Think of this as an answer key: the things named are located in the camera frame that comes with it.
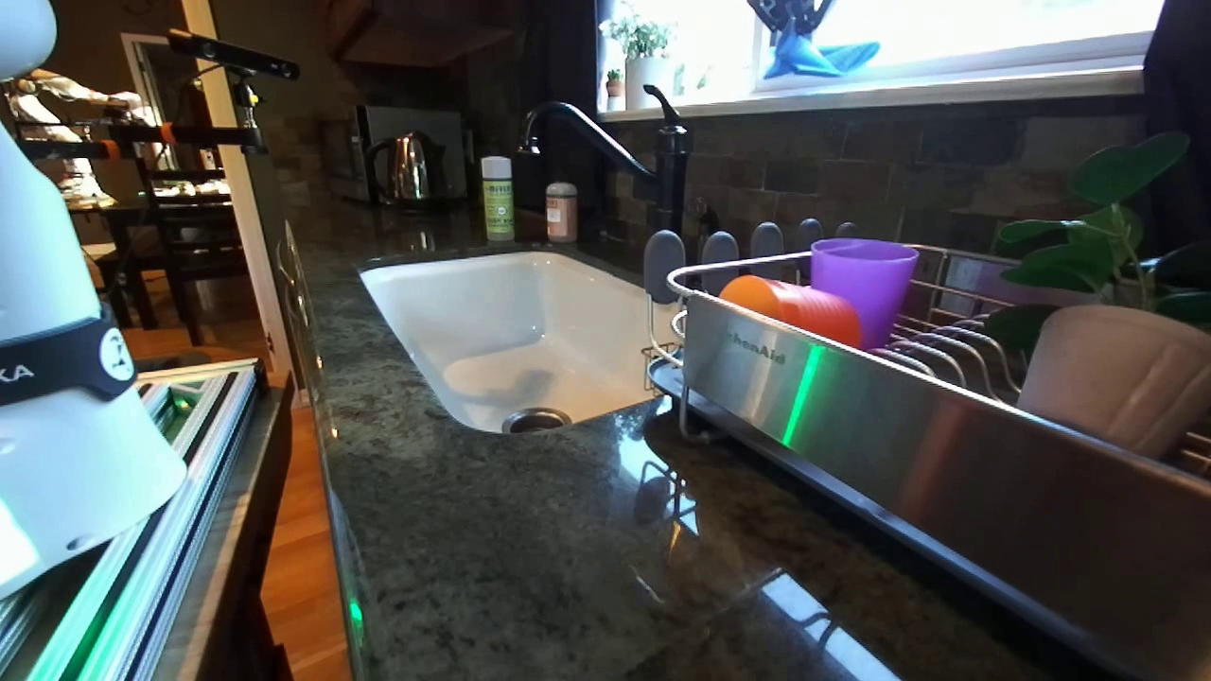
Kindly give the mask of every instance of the sink basin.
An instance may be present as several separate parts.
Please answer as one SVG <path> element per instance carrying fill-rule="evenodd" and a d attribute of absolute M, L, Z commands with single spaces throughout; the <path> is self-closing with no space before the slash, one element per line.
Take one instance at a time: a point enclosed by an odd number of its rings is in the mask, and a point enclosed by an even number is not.
<path fill-rule="evenodd" d="M 656 399 L 641 347 L 671 337 L 671 309 L 575 258 L 384 265 L 363 289 L 465 427 L 577 424 Z"/>

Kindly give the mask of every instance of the dish rack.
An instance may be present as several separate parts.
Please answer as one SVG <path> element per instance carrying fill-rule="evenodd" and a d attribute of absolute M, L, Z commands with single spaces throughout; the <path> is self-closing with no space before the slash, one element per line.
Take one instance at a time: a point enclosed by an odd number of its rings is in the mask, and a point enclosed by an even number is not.
<path fill-rule="evenodd" d="M 1107 675 L 1192 676 L 1211 657 L 1211 611 L 1192 597 L 1211 597 L 1206 433 L 1174 466 L 1016 409 L 1020 366 L 982 322 L 1037 290 L 1003 283 L 999 258 L 914 251 L 878 352 L 699 289 L 719 274 L 803 283 L 810 251 L 671 269 L 675 340 L 647 352 L 682 435 L 725 433 Z"/>
<path fill-rule="evenodd" d="M 996 309 L 1020 304 L 1081 304 L 1073 290 L 1032 290 L 1003 282 L 1009 263 L 947 251 L 926 242 L 904 242 L 919 255 L 914 275 L 904 294 L 904 309 L 897 318 L 894 340 L 884 347 L 870 347 L 870 356 L 899 362 L 904 370 L 950 384 L 957 389 L 1016 404 L 1024 359 L 1009 356 L 982 322 Z M 709 274 L 772 274 L 792 283 L 806 283 L 803 255 L 772 255 L 772 258 L 735 258 L 711 265 L 683 265 L 671 274 L 671 289 L 682 294 L 682 309 L 675 313 L 675 346 L 652 340 L 652 356 L 675 362 L 682 370 L 683 347 L 683 298 L 711 294 L 693 282 Z M 1211 418 L 1183 433 L 1179 448 L 1164 458 L 1174 469 L 1211 481 Z"/>

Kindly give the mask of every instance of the green plant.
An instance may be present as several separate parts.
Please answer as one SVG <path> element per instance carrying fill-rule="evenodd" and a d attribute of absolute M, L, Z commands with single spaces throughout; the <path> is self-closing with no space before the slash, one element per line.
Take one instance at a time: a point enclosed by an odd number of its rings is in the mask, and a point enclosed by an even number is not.
<path fill-rule="evenodd" d="M 1211 242 L 1138 258 L 1143 221 L 1131 212 L 1151 181 L 1169 173 L 1188 152 L 1188 137 L 1156 134 L 1106 147 L 1071 173 L 1071 197 L 1086 206 L 1068 221 L 1009 221 L 990 251 L 1016 258 L 1006 282 L 1024 289 L 1068 289 L 1106 304 L 1156 309 L 1192 326 L 1211 322 Z M 1016 352 L 1037 340 L 1049 306 L 1009 306 L 989 330 Z"/>
<path fill-rule="evenodd" d="M 627 60 L 643 60 L 671 50 L 671 32 L 643 15 L 609 19 L 605 32 L 611 43 L 622 43 Z"/>

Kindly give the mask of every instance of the backsplash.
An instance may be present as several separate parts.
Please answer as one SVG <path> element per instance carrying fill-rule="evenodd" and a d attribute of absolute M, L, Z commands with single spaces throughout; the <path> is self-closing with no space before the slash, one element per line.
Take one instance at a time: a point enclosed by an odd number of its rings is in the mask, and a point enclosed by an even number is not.
<path fill-rule="evenodd" d="M 926 105 L 794 116 L 683 123 L 693 134 L 683 237 L 729 227 L 740 242 L 762 221 L 816 217 L 854 234 L 989 251 L 999 221 L 1071 210 L 1068 173 L 1088 152 L 1138 134 L 1134 97 Z M 609 125 L 652 158 L 656 123 Z M 605 224 L 647 237 L 647 201 L 609 179 Z"/>

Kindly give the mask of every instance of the window sill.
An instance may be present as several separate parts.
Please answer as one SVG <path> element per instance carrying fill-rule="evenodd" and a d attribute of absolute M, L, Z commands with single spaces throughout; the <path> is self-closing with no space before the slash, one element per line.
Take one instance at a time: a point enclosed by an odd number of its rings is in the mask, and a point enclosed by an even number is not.
<path fill-rule="evenodd" d="M 968 105 L 968 103 L 1054 103 L 1054 97 L 1129 97 L 1143 90 L 1138 60 L 1079 66 L 1079 67 L 1006 67 L 878 81 L 827 81 L 813 90 L 748 90 L 735 97 L 671 95 L 682 116 L 754 116 L 754 115 L 813 115 L 813 111 L 884 111 L 884 105 Z M 601 111 L 601 123 L 658 123 L 652 111 Z"/>

